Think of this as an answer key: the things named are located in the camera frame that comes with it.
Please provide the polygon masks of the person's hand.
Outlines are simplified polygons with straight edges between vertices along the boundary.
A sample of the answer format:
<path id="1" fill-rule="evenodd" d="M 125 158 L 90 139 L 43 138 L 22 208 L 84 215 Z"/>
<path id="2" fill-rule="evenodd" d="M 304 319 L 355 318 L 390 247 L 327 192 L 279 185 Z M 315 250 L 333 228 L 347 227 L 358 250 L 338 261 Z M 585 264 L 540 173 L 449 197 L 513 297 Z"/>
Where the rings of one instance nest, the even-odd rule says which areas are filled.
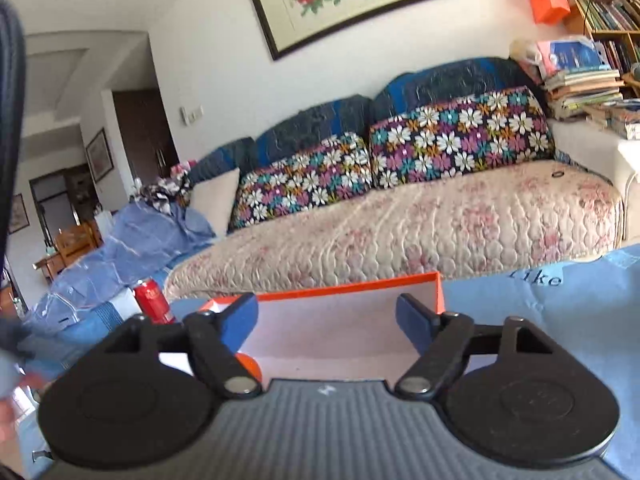
<path id="1" fill-rule="evenodd" d="M 15 404 L 13 396 L 6 396 L 0 401 L 0 442 L 11 441 L 16 436 L 16 421 L 21 411 Z"/>

